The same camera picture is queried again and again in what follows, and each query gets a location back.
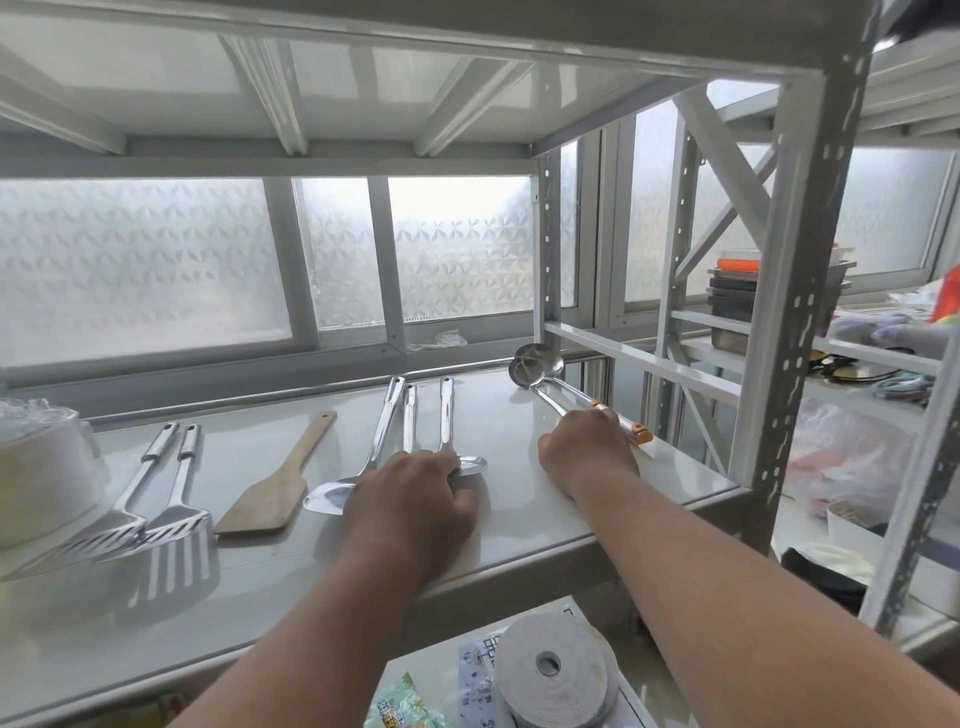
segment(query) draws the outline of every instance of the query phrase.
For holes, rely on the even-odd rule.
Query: metal spatula handle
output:
[[[193,469],[193,463],[197,456],[197,442],[200,438],[200,426],[190,425],[183,432],[183,442],[180,445],[180,452],[177,453],[177,459],[180,465],[177,467],[177,476],[174,478],[174,489],[170,492],[170,500],[167,506],[184,505],[183,492],[186,490],[186,484],[190,481],[190,471]]]
[[[413,452],[417,446],[417,385],[407,384],[403,401],[403,449]]]
[[[131,498],[136,495],[136,491],[140,487],[140,484],[147,477],[147,473],[153,469],[154,465],[156,465],[156,461],[162,457],[163,453],[170,446],[170,443],[173,442],[174,435],[177,433],[178,427],[180,427],[178,423],[167,423],[160,429],[160,432],[147,448],[147,451],[144,452],[140,457],[140,469],[136,472],[133,478],[131,478],[131,481],[127,484],[127,487],[124,488],[123,493],[120,494],[120,497],[117,499],[116,503],[114,503],[113,508],[115,510],[127,510],[128,503],[130,503]]]
[[[400,402],[400,396],[403,394],[403,385],[407,380],[402,376],[395,376],[390,380],[387,386],[387,394],[383,399],[383,409],[380,410],[380,419],[376,422],[376,430],[373,431],[373,442],[370,446],[370,454],[367,455],[367,465],[364,470],[371,470],[376,467],[380,454],[383,452],[383,446],[387,442],[387,430],[390,428],[390,420],[394,418],[394,410]]]
[[[453,377],[440,381],[440,449],[453,452]]]

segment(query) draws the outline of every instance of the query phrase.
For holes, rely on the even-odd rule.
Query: roll of tape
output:
[[[616,658],[585,619],[529,615],[500,638],[493,684],[521,728],[589,728],[616,705]]]

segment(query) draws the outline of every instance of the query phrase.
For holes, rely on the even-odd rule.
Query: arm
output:
[[[865,624],[644,483],[610,418],[567,415],[540,462],[610,555],[704,728],[960,725],[960,697]]]
[[[403,452],[361,480],[329,573],[176,728],[362,725],[406,607],[476,523],[475,495],[446,484],[458,465],[450,453]]]

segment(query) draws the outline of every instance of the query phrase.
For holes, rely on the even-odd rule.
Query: slotted spatula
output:
[[[273,475],[254,483],[214,527],[218,535],[270,533],[285,527],[306,495],[301,471],[337,413],[321,412],[303,432],[287,459]]]
[[[200,528],[210,518],[210,512],[203,508],[194,508],[183,502],[183,494],[190,482],[193,466],[200,449],[200,426],[188,425],[183,431],[183,442],[177,459],[177,475],[174,478],[174,487],[170,492],[167,507],[159,516],[144,526],[142,536],[126,548],[102,556],[100,561],[114,561],[135,553],[157,548],[164,544],[171,544],[189,536]]]
[[[127,506],[133,496],[136,495],[140,485],[147,479],[147,475],[154,468],[163,452],[166,451],[167,446],[170,445],[174,433],[177,432],[177,427],[177,423],[167,423],[163,426],[147,451],[140,457],[139,469],[109,512],[65,544],[41,554],[33,561],[0,578],[0,581],[23,579],[46,571],[62,569],[89,559],[96,559],[118,548],[128,546],[139,539],[147,519],[131,513],[127,510]]]

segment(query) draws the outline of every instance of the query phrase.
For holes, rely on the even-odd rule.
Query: patterned window film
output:
[[[533,307],[529,177],[391,178],[403,319]]]
[[[0,364],[291,336],[261,180],[0,182]]]
[[[300,180],[303,248],[320,331],[383,325],[366,178]]]
[[[577,144],[561,149],[564,306],[576,304]],[[533,308],[535,209],[529,177],[390,178],[408,323]],[[382,326],[367,181],[301,180],[307,268],[320,330]]]
[[[714,82],[708,95],[717,105],[726,105],[758,93],[752,84]],[[628,302],[656,301],[666,251],[666,225],[670,210],[670,178],[673,168],[677,111],[661,104],[636,118],[634,188],[627,253]],[[740,145],[754,166],[763,157],[765,145]],[[836,242],[853,247],[857,263],[853,275],[909,270],[924,266],[926,247],[934,223],[940,191],[946,179],[952,152],[919,149],[853,150],[850,174],[844,191]],[[766,183],[773,191],[776,173]],[[727,203],[709,164],[700,169],[693,221],[693,240],[699,239]],[[707,290],[708,269],[728,248],[753,248],[753,238],[737,219],[687,280],[687,294]]]

